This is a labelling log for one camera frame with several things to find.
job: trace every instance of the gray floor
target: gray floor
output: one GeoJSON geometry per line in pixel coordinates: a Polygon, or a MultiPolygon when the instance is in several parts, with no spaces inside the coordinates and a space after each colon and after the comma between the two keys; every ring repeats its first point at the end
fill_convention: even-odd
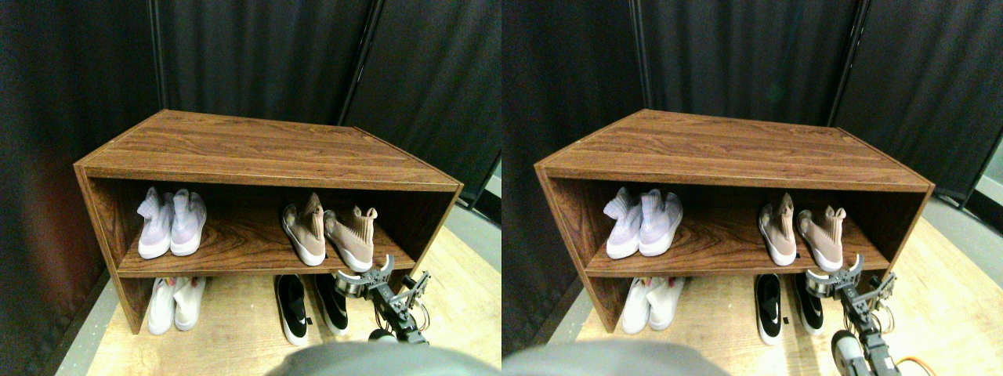
{"type": "MultiPolygon", "coordinates": [[[[453,207],[452,211],[449,212],[444,226],[495,270],[501,272],[500,229],[458,206],[453,207]]],[[[57,376],[87,374],[90,362],[94,359],[94,354],[97,353],[97,346],[100,345],[104,331],[111,321],[111,314],[117,306],[118,295],[115,293],[115,287],[109,281],[104,290],[101,291],[100,297],[97,298],[94,308],[91,309],[87,319],[83,322],[83,326],[73,340],[66,357],[63,358],[59,370],[56,371],[57,376]]]]}
{"type": "MultiPolygon", "coordinates": [[[[1003,235],[970,213],[956,208],[957,204],[953,202],[933,198],[923,210],[923,218],[944,234],[997,285],[1003,287],[1003,257],[1000,257],[1003,252],[1003,235]]],[[[554,332],[550,343],[574,342],[591,312],[592,301],[589,294],[582,290],[554,332]]]]}

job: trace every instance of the cabinet side panel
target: cabinet side panel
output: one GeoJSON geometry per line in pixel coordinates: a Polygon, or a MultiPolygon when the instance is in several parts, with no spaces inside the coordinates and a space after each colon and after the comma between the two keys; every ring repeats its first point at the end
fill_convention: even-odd
{"type": "Polygon", "coordinates": [[[864,235],[891,263],[888,268],[891,270],[931,192],[843,192],[838,195],[847,214],[853,216],[864,235]]]}

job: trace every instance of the black sneaker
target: black sneaker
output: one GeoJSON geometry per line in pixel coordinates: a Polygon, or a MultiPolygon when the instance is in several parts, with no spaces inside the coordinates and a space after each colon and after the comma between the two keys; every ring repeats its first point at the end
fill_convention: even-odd
{"type": "Polygon", "coordinates": [[[755,279],[756,321],[759,337],[767,345],[780,342],[780,279],[775,274],[764,274],[755,279]]]}
{"type": "Polygon", "coordinates": [[[821,299],[816,298],[807,290],[807,277],[804,274],[794,276],[794,288],[797,289],[797,302],[801,311],[801,324],[812,336],[821,334],[821,299]]]}
{"type": "Polygon", "coordinates": [[[344,335],[348,332],[348,313],[345,312],[345,296],[338,294],[338,290],[334,288],[334,276],[317,275],[314,284],[320,295],[320,311],[324,315],[327,329],[336,336],[344,335]]]}
{"type": "Polygon", "coordinates": [[[307,310],[303,305],[303,282],[300,281],[300,276],[277,276],[275,299],[279,304],[286,339],[296,346],[306,345],[307,310]]]}

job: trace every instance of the shoe pair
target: shoe pair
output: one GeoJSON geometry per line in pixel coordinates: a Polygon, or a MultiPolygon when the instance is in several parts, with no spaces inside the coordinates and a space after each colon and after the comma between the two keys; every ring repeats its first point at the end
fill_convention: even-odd
{"type": "Polygon", "coordinates": [[[672,246],[676,229],[683,220],[683,206],[675,194],[664,198],[658,190],[641,195],[637,203],[621,187],[606,208],[610,218],[617,220],[606,241],[606,254],[611,259],[623,259],[638,250],[647,257],[664,254],[672,246]]]}
{"type": "Polygon", "coordinates": [[[657,331],[668,328],[676,315],[685,281],[683,277],[635,278],[624,304],[621,324],[624,333],[637,334],[645,325],[657,331]]]}
{"type": "Polygon", "coordinates": [[[143,218],[139,257],[157,258],[168,249],[175,256],[189,256],[199,249],[206,226],[206,204],[199,194],[181,190],[177,195],[165,193],[160,200],[150,186],[136,213],[143,218]]]}
{"type": "MultiPolygon", "coordinates": [[[[318,275],[314,278],[314,286],[320,295],[321,315],[327,329],[336,336],[348,331],[348,313],[345,312],[345,296],[335,289],[334,276],[318,275]]],[[[307,344],[307,325],[313,324],[307,318],[306,293],[300,276],[288,275],[275,277],[275,299],[279,304],[282,318],[282,329],[286,339],[296,346],[307,344]]]]}
{"type": "MultiPolygon", "coordinates": [[[[780,206],[774,210],[767,204],[759,212],[759,233],[766,241],[769,257],[779,266],[787,266],[797,257],[797,245],[793,232],[794,204],[790,195],[784,194],[780,206]]],[[[797,232],[811,249],[815,264],[825,272],[835,272],[843,268],[843,220],[847,212],[843,209],[825,209],[825,215],[815,223],[809,211],[797,215],[797,232]]]]}
{"type": "MultiPolygon", "coordinates": [[[[813,336],[821,334],[823,315],[821,300],[807,291],[804,274],[794,276],[797,302],[800,307],[801,325],[813,336]]],[[[759,337],[767,345],[779,342],[780,323],[780,279],[775,274],[765,274],[755,280],[756,323],[759,337]]]]}
{"type": "Polygon", "coordinates": [[[149,297],[146,327],[159,336],[171,329],[171,323],[181,331],[191,330],[199,321],[206,277],[157,278],[149,297]]]}
{"type": "Polygon", "coordinates": [[[374,220],[375,209],[367,211],[365,216],[358,207],[351,212],[325,212],[317,194],[313,194],[303,211],[297,211],[295,205],[286,207],[282,228],[304,264],[315,267],[324,262],[327,256],[324,237],[327,237],[345,264],[352,271],[363,273],[373,266],[374,220]]]}

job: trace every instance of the cabinet top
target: cabinet top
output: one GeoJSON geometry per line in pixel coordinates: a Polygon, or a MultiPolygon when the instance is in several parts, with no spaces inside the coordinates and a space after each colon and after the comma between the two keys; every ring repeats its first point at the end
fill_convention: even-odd
{"type": "Polygon", "coordinates": [[[462,186],[358,128],[166,109],[75,165],[89,177],[388,191],[462,186]]]}
{"type": "Polygon", "coordinates": [[[933,183],[840,129],[644,109],[536,164],[547,177],[929,192],[933,183]]]}

